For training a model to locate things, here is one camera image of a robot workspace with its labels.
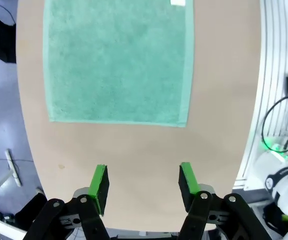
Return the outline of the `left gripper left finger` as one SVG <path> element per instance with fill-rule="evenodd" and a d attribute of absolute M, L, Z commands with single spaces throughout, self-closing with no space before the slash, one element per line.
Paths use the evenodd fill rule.
<path fill-rule="evenodd" d="M 53 198 L 46 202 L 26 233 L 27 240 L 66 240 L 82 228 L 87 240 L 109 240 L 101 217 L 109 191 L 108 167 L 98 164 L 89 187 L 78 189 L 69 202 Z"/>

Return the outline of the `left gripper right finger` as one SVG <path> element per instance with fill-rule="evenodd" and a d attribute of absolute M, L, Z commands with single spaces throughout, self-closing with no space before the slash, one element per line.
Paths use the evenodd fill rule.
<path fill-rule="evenodd" d="M 197 183 L 189 162 L 179 165 L 178 185 L 187 212 L 179 240 L 201 240 L 206 224 L 216 225 L 227 240 L 271 239 L 241 195 L 218 197 L 211 186 Z"/>

